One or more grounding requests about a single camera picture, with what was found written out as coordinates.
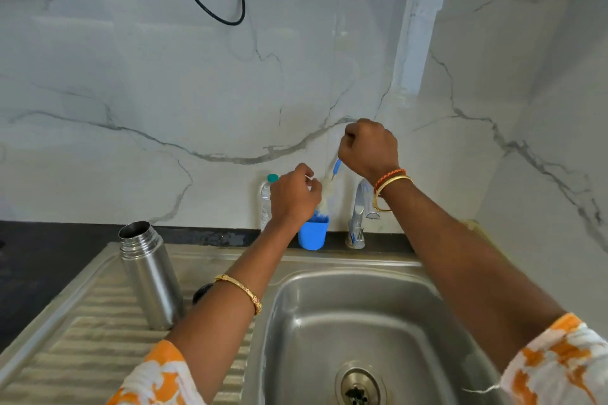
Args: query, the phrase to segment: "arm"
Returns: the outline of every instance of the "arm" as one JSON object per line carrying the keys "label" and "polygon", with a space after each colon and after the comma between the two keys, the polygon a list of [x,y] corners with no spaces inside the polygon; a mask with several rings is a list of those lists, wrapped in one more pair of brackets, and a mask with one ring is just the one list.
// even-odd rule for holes
{"label": "arm", "polygon": [[[346,126],[339,157],[373,186],[399,168],[397,140],[381,124]],[[408,179],[382,192],[445,302],[497,369],[566,312],[491,244]]]}
{"label": "arm", "polygon": [[[259,299],[285,248],[321,201],[321,183],[307,180],[313,174],[305,164],[299,164],[272,183],[272,219],[226,272]],[[221,387],[254,312],[254,305],[243,290],[229,282],[216,282],[167,336],[184,356],[206,403],[211,403]]]}

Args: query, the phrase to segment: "plastic water bottle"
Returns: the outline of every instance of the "plastic water bottle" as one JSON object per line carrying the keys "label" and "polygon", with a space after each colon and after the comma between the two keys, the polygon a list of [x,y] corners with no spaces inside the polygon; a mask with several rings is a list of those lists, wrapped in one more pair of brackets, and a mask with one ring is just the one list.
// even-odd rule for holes
{"label": "plastic water bottle", "polygon": [[270,218],[272,217],[272,209],[270,208],[270,185],[278,180],[278,175],[271,173],[266,178],[266,182],[262,185],[262,214],[260,217],[260,230],[264,230]]}

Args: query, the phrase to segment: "black countertop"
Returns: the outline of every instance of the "black countertop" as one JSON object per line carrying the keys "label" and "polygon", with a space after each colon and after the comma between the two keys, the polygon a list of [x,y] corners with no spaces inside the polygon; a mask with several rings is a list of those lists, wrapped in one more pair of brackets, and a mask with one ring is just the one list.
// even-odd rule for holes
{"label": "black countertop", "polygon": [[[112,241],[120,225],[0,221],[0,352]],[[260,231],[155,226],[166,243],[249,246]],[[322,249],[347,250],[345,232]],[[365,235],[368,250],[413,252],[403,234]],[[300,248],[297,237],[289,245]]]}

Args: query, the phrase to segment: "forearm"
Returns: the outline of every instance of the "forearm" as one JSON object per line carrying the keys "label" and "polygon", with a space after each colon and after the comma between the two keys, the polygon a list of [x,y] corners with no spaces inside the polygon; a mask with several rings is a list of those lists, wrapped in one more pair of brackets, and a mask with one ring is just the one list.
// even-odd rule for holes
{"label": "forearm", "polygon": [[564,310],[406,179],[383,190],[446,303],[502,371]]}
{"label": "forearm", "polygon": [[[226,272],[262,299],[297,228],[271,220],[254,244]],[[247,332],[255,307],[229,282],[216,282],[167,336],[183,354],[199,393],[210,404]]]}

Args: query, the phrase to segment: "stainless steel bottle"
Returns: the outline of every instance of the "stainless steel bottle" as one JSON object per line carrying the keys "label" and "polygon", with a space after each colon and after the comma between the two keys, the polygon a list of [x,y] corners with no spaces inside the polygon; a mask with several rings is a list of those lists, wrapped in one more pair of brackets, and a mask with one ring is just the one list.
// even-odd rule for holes
{"label": "stainless steel bottle", "polygon": [[165,242],[148,221],[126,225],[118,237],[127,279],[148,324],[168,330],[184,315],[184,303]]}

